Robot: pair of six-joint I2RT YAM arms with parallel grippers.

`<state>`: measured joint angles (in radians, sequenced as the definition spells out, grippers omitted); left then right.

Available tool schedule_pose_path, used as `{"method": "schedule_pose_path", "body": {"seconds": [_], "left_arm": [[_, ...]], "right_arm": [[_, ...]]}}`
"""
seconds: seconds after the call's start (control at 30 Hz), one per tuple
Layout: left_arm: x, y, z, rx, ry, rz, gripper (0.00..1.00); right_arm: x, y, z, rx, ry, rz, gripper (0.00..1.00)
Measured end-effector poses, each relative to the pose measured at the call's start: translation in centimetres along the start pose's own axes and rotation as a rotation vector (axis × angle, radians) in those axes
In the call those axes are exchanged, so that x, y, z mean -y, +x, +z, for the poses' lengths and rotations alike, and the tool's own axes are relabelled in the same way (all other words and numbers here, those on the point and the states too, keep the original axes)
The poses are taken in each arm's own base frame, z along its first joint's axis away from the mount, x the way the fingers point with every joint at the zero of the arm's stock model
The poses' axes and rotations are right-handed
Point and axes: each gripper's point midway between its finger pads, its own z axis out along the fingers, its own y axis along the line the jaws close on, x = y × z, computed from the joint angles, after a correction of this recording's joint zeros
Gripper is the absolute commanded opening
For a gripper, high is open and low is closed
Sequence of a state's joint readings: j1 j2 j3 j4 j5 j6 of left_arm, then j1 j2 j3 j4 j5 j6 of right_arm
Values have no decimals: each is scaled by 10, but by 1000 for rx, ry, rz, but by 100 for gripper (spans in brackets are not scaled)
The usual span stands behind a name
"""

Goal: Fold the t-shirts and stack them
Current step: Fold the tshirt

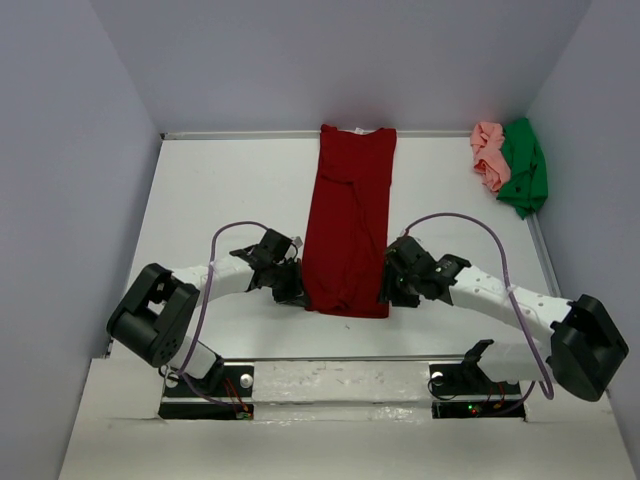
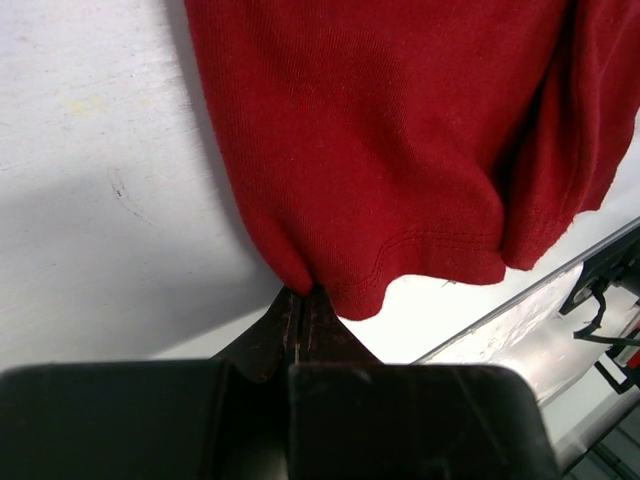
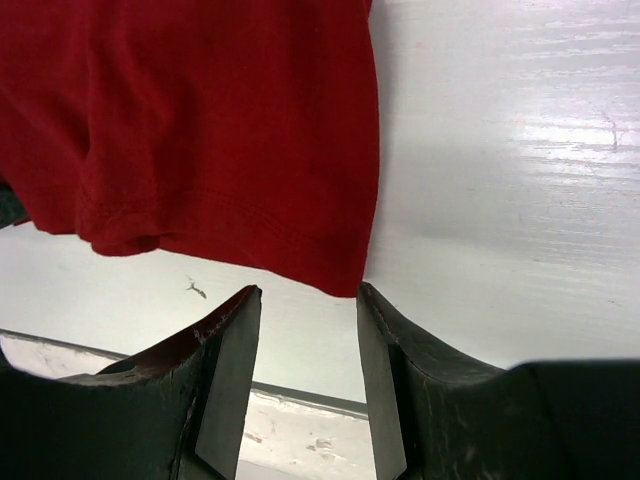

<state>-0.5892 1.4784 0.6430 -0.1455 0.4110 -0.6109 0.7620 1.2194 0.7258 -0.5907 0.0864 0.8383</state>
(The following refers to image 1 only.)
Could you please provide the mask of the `red t-shirt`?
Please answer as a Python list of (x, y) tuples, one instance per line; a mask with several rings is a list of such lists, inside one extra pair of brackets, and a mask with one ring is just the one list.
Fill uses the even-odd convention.
[(397, 132), (323, 125), (302, 257), (307, 307), (325, 315), (384, 319), (379, 301)]

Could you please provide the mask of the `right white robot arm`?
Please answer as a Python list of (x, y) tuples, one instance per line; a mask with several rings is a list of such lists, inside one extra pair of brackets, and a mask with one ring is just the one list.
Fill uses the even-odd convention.
[(380, 300), (407, 308), (439, 301), (520, 330), (520, 345), (486, 339), (466, 353), (460, 379), (473, 392), (494, 382), (551, 381), (597, 402), (629, 354), (600, 300), (586, 294), (568, 300), (510, 285), (461, 257), (434, 259), (408, 235), (384, 253)]

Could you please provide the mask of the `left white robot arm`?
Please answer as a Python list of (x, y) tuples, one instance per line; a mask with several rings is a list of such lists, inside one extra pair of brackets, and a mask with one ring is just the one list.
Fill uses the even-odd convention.
[(197, 396), (216, 402), (224, 377), (222, 356), (199, 340), (209, 304), (222, 297), (267, 288), (277, 304), (305, 307), (298, 237), (264, 228), (256, 244), (171, 270), (146, 265), (125, 292), (106, 325), (109, 336), (148, 365), (165, 368)]

